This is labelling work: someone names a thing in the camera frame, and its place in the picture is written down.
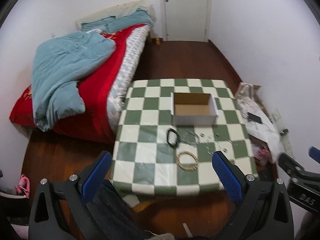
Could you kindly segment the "silver earrings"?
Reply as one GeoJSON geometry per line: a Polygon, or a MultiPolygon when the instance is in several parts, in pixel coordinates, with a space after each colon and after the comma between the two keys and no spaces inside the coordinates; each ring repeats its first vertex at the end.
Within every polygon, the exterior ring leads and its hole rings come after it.
{"type": "Polygon", "coordinates": [[[216,144],[217,150],[222,151],[223,153],[228,153],[228,149],[226,147],[222,147],[221,141],[215,141],[214,135],[206,136],[204,133],[200,133],[201,138],[206,139],[206,151],[209,155],[213,155],[213,152],[210,149],[210,144],[216,144]]]}

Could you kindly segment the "cardboard box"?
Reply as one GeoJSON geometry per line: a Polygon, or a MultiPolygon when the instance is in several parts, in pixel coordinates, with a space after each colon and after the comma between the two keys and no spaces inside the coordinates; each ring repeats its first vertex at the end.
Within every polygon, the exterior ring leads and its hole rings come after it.
{"type": "Polygon", "coordinates": [[[212,94],[171,93],[171,124],[173,126],[213,126],[218,117],[212,94]]]}

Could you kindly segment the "white red plastic bag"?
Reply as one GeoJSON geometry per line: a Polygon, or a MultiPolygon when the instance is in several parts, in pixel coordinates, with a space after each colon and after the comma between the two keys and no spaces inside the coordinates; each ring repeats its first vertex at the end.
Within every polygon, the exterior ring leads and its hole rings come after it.
{"type": "Polygon", "coordinates": [[[257,164],[261,166],[266,166],[271,159],[271,154],[269,150],[254,142],[251,142],[251,146],[257,164]]]}

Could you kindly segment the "black charger plug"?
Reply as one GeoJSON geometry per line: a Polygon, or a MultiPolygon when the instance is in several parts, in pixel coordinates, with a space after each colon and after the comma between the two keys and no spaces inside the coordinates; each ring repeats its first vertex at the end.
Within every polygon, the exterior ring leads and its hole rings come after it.
{"type": "Polygon", "coordinates": [[[279,135],[281,137],[285,136],[287,133],[289,132],[289,130],[287,128],[282,129],[281,131],[279,131],[279,135]]]}

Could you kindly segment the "red bed sheet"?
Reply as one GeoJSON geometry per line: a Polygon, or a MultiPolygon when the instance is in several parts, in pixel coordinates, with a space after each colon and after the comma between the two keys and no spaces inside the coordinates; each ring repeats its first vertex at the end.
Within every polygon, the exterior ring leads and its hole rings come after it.
{"type": "MultiPolygon", "coordinates": [[[[111,131],[106,114],[107,96],[119,72],[121,59],[124,56],[125,39],[133,29],[142,25],[144,24],[133,25],[115,34],[101,34],[104,38],[114,40],[116,50],[96,71],[78,81],[79,94],[86,107],[85,112],[60,119],[49,130],[84,140],[114,141],[114,133],[111,131]]],[[[31,85],[16,101],[9,119],[18,125],[38,128],[33,120],[31,85]]]]}

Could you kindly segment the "green white checkered tablecloth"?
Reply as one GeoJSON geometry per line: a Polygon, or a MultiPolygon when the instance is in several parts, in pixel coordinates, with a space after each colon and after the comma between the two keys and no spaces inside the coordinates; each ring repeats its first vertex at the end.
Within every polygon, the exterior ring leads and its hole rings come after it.
{"type": "Polygon", "coordinates": [[[251,143],[227,83],[206,79],[138,80],[125,96],[113,152],[111,181],[122,194],[190,196],[222,188],[206,139],[245,174],[256,174],[251,143]],[[171,124],[171,93],[212,94],[219,117],[213,126],[171,124]]]}

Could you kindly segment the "floral white cloth bag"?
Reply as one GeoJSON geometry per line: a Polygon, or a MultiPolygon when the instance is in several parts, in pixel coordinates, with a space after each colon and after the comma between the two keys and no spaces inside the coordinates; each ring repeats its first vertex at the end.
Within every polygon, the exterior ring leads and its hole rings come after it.
{"type": "Polygon", "coordinates": [[[255,86],[249,83],[240,83],[235,94],[236,103],[244,119],[247,133],[252,142],[269,150],[270,163],[277,161],[278,155],[283,152],[279,132],[275,129],[262,107],[255,101],[255,86]],[[249,121],[247,113],[253,113],[261,117],[263,123],[249,121]]]}

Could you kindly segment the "black smartphone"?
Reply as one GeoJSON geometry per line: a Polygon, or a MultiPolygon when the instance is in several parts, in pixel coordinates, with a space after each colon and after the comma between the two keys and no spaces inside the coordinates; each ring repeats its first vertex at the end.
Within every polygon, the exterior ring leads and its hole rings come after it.
{"type": "Polygon", "coordinates": [[[247,119],[248,119],[249,121],[256,122],[256,123],[258,123],[258,124],[262,124],[262,123],[263,123],[261,117],[255,115],[255,114],[253,114],[253,113],[250,113],[250,112],[247,113],[247,119]]]}

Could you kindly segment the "pink slipper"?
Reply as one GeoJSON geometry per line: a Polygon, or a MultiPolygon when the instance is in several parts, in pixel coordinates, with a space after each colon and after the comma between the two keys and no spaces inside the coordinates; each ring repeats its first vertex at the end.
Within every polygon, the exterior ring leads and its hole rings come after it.
{"type": "Polygon", "coordinates": [[[25,196],[26,198],[29,198],[30,196],[30,181],[28,177],[25,175],[21,175],[19,184],[15,186],[16,193],[19,196],[25,196]]]}

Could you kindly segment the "teal blue blanket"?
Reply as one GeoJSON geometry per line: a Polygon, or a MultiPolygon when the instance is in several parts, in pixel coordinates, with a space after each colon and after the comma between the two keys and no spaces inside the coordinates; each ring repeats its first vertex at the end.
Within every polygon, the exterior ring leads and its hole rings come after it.
{"type": "Polygon", "coordinates": [[[45,132],[60,119],[84,113],[78,81],[96,71],[115,50],[114,40],[83,31],[39,45],[31,75],[34,124],[45,132]]]}

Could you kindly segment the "checkered mattress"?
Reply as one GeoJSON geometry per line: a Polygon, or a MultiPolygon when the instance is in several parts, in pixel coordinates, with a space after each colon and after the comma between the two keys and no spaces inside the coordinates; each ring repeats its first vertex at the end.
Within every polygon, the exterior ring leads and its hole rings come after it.
{"type": "Polygon", "coordinates": [[[133,29],[125,39],[124,56],[121,59],[119,72],[111,86],[106,102],[108,123],[113,133],[117,132],[125,95],[136,72],[149,32],[150,26],[144,24],[133,29]]]}

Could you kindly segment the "small bottle on floor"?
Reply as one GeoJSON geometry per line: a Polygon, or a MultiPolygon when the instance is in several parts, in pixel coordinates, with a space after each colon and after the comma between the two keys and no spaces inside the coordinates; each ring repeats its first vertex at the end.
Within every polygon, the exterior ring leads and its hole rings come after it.
{"type": "Polygon", "coordinates": [[[156,45],[160,45],[161,44],[161,38],[159,38],[159,37],[157,37],[156,39],[155,39],[155,42],[156,42],[156,45]]]}

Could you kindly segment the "teal pillow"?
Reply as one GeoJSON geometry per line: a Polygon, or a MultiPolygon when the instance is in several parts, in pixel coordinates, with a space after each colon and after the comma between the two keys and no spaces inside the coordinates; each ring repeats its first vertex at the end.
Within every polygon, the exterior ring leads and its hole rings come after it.
{"type": "Polygon", "coordinates": [[[81,23],[81,30],[88,32],[93,29],[100,29],[102,32],[109,34],[116,33],[133,25],[147,24],[151,27],[154,22],[148,12],[142,8],[134,9],[132,13],[127,15],[111,15],[93,22],[81,23]]]}

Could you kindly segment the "white door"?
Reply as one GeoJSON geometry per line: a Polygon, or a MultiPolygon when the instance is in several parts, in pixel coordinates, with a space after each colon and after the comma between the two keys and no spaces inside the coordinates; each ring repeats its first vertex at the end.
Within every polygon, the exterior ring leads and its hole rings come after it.
{"type": "Polygon", "coordinates": [[[206,42],[208,4],[209,0],[164,0],[167,40],[206,42]]]}

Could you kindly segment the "white wall socket strip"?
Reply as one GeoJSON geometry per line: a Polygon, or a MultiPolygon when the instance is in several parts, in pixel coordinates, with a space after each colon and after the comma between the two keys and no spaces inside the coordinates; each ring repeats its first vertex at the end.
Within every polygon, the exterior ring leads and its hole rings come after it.
{"type": "Polygon", "coordinates": [[[295,159],[293,155],[293,148],[289,138],[289,129],[285,126],[281,114],[277,109],[272,112],[272,120],[274,126],[279,132],[280,141],[283,145],[285,153],[288,154],[291,158],[295,159]]]}

